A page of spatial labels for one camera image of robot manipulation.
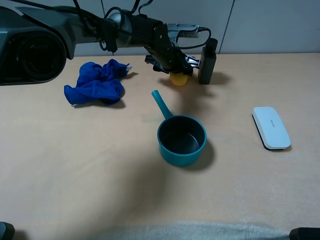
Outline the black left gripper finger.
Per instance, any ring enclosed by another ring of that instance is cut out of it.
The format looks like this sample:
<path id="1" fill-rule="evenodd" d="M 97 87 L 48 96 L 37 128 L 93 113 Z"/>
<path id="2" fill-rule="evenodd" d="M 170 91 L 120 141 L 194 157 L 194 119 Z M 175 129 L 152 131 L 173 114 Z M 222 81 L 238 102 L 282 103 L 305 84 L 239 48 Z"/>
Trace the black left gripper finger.
<path id="1" fill-rule="evenodd" d="M 184 75 L 192 75 L 194 69 L 199 69 L 201 61 L 194 56 L 185 55 L 182 61 L 182 73 Z"/>
<path id="2" fill-rule="evenodd" d="M 164 70 L 162 65 L 152 55 L 146 55 L 144 61 L 147 64 L 153 65 L 152 69 L 155 72 L 168 73 L 168 71 Z"/>

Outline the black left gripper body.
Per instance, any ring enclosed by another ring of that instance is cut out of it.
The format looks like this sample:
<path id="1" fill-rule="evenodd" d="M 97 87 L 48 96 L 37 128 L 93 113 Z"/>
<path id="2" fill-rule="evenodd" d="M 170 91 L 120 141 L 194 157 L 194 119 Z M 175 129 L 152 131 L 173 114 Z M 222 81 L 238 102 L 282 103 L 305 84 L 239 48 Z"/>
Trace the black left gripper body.
<path id="1" fill-rule="evenodd" d="M 149 55 L 152 55 L 168 73 L 182 73 L 185 54 L 174 47 L 171 41 L 168 45 L 152 45 L 144 47 Z"/>

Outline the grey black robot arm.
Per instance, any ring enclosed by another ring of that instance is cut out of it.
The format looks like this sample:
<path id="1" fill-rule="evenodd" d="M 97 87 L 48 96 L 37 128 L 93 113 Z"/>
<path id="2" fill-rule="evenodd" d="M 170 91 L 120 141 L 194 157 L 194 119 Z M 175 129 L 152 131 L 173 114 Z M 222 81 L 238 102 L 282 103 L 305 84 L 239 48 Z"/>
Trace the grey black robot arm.
<path id="1" fill-rule="evenodd" d="M 171 25 L 110 8 L 103 17 L 74 6 L 22 1 L 0 9 L 0 83 L 30 85 L 56 78 L 78 44 L 99 43 L 102 50 L 145 48 L 145 60 L 158 72 L 190 75 L 200 62 L 183 52 Z"/>

